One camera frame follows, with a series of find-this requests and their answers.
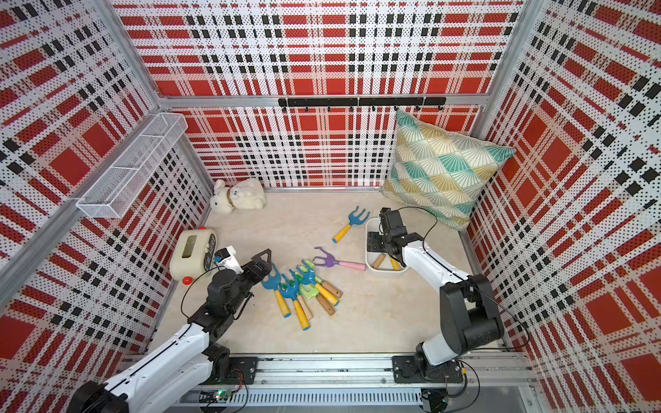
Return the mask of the light green rake wooden handle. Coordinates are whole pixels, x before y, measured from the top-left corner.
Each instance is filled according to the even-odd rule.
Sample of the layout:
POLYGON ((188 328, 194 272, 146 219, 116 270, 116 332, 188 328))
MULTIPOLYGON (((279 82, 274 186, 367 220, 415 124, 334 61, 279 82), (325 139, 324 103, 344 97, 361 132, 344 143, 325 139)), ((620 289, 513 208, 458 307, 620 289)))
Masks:
POLYGON ((380 253, 379 256, 377 256, 377 258, 375 258, 375 260, 373 261, 371 265, 372 269, 374 270, 379 269, 382 263, 385 261, 386 257, 387 257, 386 253, 380 253))

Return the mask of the dark green rake wooden handle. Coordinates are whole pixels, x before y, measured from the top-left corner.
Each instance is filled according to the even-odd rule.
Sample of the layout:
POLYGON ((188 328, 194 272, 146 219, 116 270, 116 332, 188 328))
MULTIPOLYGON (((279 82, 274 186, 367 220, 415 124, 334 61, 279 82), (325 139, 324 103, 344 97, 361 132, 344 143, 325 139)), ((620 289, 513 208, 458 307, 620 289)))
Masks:
POLYGON ((298 272, 296 272, 292 269, 289 270, 289 272, 292 275, 292 277, 294 278, 294 280, 299 284, 298 302, 301 304, 301 307, 303 309, 303 313, 305 313, 307 320, 312 320, 313 319, 313 314, 312 314, 310 308, 308 307, 308 305, 306 303, 305 297, 302 294, 303 293, 302 276, 298 272))

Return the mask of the light green fork wooden handle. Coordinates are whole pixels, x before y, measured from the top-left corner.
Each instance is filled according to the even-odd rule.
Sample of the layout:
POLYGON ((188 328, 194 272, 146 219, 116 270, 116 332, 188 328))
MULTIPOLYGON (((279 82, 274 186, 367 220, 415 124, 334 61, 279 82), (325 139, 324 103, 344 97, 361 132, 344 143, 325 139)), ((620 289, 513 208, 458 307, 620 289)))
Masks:
POLYGON ((316 299, 316 301, 329 316, 333 316, 336 313, 332 304, 319 292, 316 287, 311 284, 306 284, 302 277, 298 276, 297 279, 300 283, 301 294, 303 296, 305 296, 307 299, 316 299))

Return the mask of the purple rake pink handle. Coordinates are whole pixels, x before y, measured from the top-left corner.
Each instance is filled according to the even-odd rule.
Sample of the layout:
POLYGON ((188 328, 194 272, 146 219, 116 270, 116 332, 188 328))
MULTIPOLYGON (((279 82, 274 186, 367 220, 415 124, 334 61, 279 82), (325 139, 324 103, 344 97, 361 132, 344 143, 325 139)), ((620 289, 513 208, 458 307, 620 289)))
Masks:
POLYGON ((340 261, 320 246, 316 246, 315 250, 323 254, 323 256, 315 256, 315 258, 313 258, 313 263, 316 266, 321 266, 324 268, 333 268, 335 266, 339 266, 357 271, 365 271, 367 269, 367 266, 364 263, 340 261))

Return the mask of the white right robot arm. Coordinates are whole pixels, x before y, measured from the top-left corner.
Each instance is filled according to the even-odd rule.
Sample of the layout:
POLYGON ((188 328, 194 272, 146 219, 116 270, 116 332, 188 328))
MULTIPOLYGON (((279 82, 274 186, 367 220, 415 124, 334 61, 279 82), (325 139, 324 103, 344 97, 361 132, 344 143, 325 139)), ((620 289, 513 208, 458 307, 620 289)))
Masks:
POLYGON ((439 294, 440 332, 418 344, 414 374, 423 381, 440 380, 446 368, 459 365, 460 356, 503 337, 492 286, 484 275, 470 275, 450 264, 425 237, 408 232, 398 210, 382 208, 379 220, 378 230, 368 234, 368 251, 385 253, 413 269, 439 294))

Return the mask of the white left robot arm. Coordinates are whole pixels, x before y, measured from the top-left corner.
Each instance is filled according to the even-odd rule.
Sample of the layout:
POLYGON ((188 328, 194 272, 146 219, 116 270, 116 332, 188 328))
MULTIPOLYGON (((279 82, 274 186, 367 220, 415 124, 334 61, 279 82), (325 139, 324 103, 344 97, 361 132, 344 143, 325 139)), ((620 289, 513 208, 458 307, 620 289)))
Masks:
POLYGON ((68 412, 163 412, 193 387, 228 377, 230 350, 218 340, 237 321, 252 297, 251 289, 273 268, 266 249, 244 265, 231 248, 220 259, 204 303, 187 323, 130 368, 103 383, 89 381, 74 392, 68 412))

